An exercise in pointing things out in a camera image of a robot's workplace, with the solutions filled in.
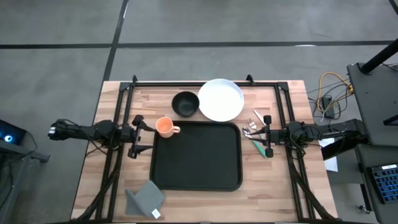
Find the wooden table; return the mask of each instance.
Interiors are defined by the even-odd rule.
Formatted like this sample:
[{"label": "wooden table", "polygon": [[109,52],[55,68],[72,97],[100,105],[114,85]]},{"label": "wooden table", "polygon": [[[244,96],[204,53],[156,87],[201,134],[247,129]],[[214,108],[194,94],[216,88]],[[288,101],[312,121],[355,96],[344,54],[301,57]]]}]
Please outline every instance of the wooden table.
[{"label": "wooden table", "polygon": [[[288,81],[290,96],[297,121],[313,123],[311,109],[303,81]],[[113,119],[120,82],[105,82],[101,91],[95,122],[103,119]],[[244,108],[241,114],[232,120],[241,129],[248,126],[248,118],[252,118],[257,126],[262,124],[253,113],[256,109],[260,114],[272,116],[271,129],[280,129],[280,120],[275,98],[275,91],[270,87],[242,87],[244,93]],[[180,91],[198,93],[197,87],[145,87],[135,88],[132,97],[129,123],[137,114],[142,114],[145,122],[154,127],[158,118],[168,116],[174,120],[208,121],[199,110],[191,118],[181,118],[173,112],[171,101]],[[126,98],[123,99],[120,121]],[[284,96],[282,100],[285,117],[288,114]],[[141,144],[152,144],[154,133],[141,132]],[[126,196],[124,189],[137,192],[149,179],[150,159],[152,150],[144,151],[137,159],[128,158],[125,146],[118,194],[114,210],[114,222],[153,222],[138,216],[124,214]],[[254,144],[242,137],[243,183],[234,192],[201,192],[163,190],[166,200],[160,209],[162,216],[155,222],[294,222],[295,213],[292,187],[285,149],[274,146],[274,157],[263,158]],[[323,163],[320,148],[306,148],[304,157],[308,181],[312,192],[330,214],[337,217],[335,203]],[[72,211],[72,218],[78,217],[91,203],[100,189],[100,183],[105,162],[105,155],[100,152],[90,154],[86,159],[81,173],[81,179]],[[300,194],[303,210],[306,211],[303,194]],[[107,211],[105,200],[104,215]]]}]

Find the white label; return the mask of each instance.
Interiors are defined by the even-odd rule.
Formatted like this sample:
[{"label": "white label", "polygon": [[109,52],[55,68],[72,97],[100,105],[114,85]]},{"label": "white label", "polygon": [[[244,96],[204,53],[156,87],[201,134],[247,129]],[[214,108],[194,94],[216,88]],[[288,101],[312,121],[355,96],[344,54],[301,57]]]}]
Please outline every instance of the white label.
[{"label": "white label", "polygon": [[160,217],[159,211],[155,208],[155,210],[152,211],[153,216],[157,219]]},{"label": "white label", "polygon": [[389,165],[389,166],[384,166],[384,167],[381,167],[383,170],[385,170],[385,169],[392,169],[392,168],[397,168],[397,165]]}]

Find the gray napkin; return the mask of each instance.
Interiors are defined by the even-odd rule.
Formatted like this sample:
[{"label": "gray napkin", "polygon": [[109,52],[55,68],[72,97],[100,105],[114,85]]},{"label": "gray napkin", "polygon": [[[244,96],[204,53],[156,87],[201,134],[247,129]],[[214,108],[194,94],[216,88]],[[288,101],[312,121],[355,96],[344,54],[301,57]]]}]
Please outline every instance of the gray napkin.
[{"label": "gray napkin", "polygon": [[126,189],[126,215],[145,215],[148,218],[158,218],[159,210],[165,200],[165,195],[150,180],[134,194]]}]

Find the knife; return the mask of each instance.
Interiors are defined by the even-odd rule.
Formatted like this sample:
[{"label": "knife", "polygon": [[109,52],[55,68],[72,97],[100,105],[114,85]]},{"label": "knife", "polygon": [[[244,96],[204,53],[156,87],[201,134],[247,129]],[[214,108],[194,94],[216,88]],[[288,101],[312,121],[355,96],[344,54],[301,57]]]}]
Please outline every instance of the knife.
[{"label": "knife", "polygon": [[264,118],[263,118],[256,110],[253,110],[253,111],[254,111],[254,113],[257,115],[257,117],[260,119],[261,123],[262,123],[264,126],[267,126],[267,125],[264,123]]}]

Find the yellow cable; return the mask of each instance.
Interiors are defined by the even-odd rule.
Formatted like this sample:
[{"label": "yellow cable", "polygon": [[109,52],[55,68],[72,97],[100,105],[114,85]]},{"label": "yellow cable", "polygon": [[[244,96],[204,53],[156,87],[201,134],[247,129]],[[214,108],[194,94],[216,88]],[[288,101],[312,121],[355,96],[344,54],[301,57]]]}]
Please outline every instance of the yellow cable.
[{"label": "yellow cable", "polygon": [[[321,93],[322,93],[322,81],[323,81],[323,78],[324,78],[326,75],[334,75],[334,76],[336,76],[337,78],[339,78],[342,82],[344,82],[345,85],[347,86],[348,90],[349,90],[349,95],[348,95],[348,96],[351,96],[352,94],[354,94],[354,88],[353,88],[353,86],[352,86],[350,83],[348,83],[347,81],[345,81],[345,80],[344,80],[341,76],[339,76],[337,73],[334,73],[334,72],[326,72],[326,73],[324,73],[324,74],[320,77],[320,79],[319,79],[319,90],[318,90],[318,99],[317,99],[317,108],[318,108],[318,110],[321,111],[321,112],[323,112],[323,110],[320,108],[320,105],[319,105],[319,104],[320,104]],[[342,99],[343,97],[345,97],[345,96],[339,97],[339,98],[338,98],[337,100],[335,100],[335,102],[333,102],[332,105],[330,105],[330,106],[333,106],[333,105],[336,103],[336,101]]]}]

